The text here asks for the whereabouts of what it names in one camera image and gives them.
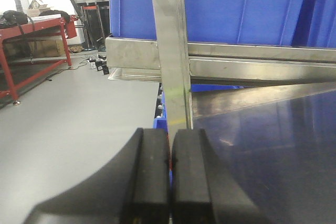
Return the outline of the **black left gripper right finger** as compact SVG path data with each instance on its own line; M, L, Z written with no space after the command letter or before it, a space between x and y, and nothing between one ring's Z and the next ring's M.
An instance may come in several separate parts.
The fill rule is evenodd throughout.
M204 130L179 130L172 147L173 223L269 223L211 147Z

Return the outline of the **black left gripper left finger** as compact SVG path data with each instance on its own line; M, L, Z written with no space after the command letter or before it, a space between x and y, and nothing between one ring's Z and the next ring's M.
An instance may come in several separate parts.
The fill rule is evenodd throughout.
M93 175L37 204L25 223L168 223L169 145L160 129L138 128Z

